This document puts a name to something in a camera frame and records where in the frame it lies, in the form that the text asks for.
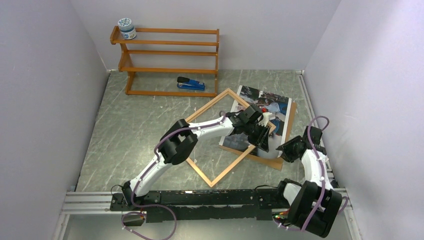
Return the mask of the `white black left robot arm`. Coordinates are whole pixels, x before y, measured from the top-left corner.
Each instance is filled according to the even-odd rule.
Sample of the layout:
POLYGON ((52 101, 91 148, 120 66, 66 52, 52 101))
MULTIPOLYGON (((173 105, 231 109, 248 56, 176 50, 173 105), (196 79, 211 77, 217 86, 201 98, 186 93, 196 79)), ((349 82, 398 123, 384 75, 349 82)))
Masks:
POLYGON ((250 145, 267 152, 271 115, 251 104, 244 110, 223 112, 220 117, 204 122, 176 121, 154 147, 154 156, 148 165, 121 186, 124 205, 130 210, 139 209, 159 177, 171 166, 186 161, 199 141, 245 134, 250 145))

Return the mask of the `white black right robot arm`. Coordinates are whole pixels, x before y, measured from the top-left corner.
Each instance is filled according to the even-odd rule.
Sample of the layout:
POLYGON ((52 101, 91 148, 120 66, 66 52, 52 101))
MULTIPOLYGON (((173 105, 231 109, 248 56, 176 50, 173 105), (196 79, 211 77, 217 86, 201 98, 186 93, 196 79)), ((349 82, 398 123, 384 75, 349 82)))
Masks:
POLYGON ((342 206, 343 196, 330 183, 325 161, 326 149, 320 145, 322 130, 307 126, 298 135, 279 146, 281 158, 293 163, 300 160, 304 168, 305 182, 286 178, 278 185, 275 202, 289 209, 273 216, 280 228, 309 232, 326 238, 342 206))

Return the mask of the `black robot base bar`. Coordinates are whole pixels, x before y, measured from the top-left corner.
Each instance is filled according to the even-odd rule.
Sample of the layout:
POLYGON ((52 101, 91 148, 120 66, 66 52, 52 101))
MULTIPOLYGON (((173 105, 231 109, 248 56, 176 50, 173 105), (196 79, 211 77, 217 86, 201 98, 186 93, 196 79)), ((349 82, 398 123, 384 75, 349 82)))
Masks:
POLYGON ((151 190, 141 207, 125 205, 123 194, 113 193, 112 212, 143 212, 147 223, 188 220, 255 219, 270 221, 289 209, 278 188, 218 190, 151 190))

